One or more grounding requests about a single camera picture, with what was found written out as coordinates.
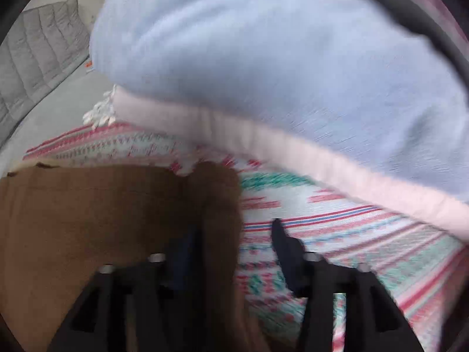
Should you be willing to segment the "brown coat with fur collar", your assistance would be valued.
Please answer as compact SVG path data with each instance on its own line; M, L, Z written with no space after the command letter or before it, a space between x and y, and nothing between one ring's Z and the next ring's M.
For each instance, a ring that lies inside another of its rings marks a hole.
M236 171L212 162L187 176L147 166L36 165L3 177L1 349L49 351L102 266L136 265L196 229L233 234L235 271L241 193ZM234 278L233 351L267 351Z

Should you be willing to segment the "patterned red green white blanket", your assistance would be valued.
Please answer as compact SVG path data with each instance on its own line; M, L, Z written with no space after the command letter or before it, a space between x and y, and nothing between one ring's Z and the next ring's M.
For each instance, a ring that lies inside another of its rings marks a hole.
M288 344L305 302L286 288L270 240L282 220L307 250L337 265L371 266L426 351L437 351L443 322L468 279L468 249L432 226L346 198L304 176L169 135L115 124L84 126L29 149L26 158L73 166L140 164L183 175L209 160L235 169L242 186L244 232L236 280L264 330Z

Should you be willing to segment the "pale pink fleece garment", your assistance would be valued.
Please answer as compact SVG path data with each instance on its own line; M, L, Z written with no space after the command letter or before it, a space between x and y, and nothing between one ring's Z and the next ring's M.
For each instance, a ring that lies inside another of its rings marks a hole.
M220 111L136 96L115 86L84 114L93 126L126 122L308 176L351 198L404 214L468 240L468 205L422 185L373 172L304 138Z

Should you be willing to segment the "grey plush bedspread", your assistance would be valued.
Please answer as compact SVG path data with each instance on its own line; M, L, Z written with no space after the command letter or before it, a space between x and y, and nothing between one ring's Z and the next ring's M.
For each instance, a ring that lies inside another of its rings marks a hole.
M21 160L28 149L82 126L84 114L112 86L105 76L80 65L28 113L1 147L1 172Z

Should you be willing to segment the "light blue fleece garment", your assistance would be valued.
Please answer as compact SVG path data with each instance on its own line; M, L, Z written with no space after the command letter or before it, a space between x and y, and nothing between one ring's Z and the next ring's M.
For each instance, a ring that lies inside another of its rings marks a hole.
M375 172L468 199L468 100L355 97L300 58L300 0L106 0L95 68L140 96L262 122Z

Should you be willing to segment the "grey quilted duvet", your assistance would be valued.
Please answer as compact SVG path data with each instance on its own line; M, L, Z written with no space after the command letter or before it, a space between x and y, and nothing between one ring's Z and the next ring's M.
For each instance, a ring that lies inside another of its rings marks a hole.
M1 43L1 143L88 57L90 34L79 1L21 12Z

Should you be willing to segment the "pink velvet garment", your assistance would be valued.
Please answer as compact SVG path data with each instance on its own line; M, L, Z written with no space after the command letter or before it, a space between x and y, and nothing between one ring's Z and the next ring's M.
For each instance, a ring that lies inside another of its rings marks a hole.
M450 6L443 0L414 0L446 32L460 52L468 58L468 35L461 26L462 18L457 18Z

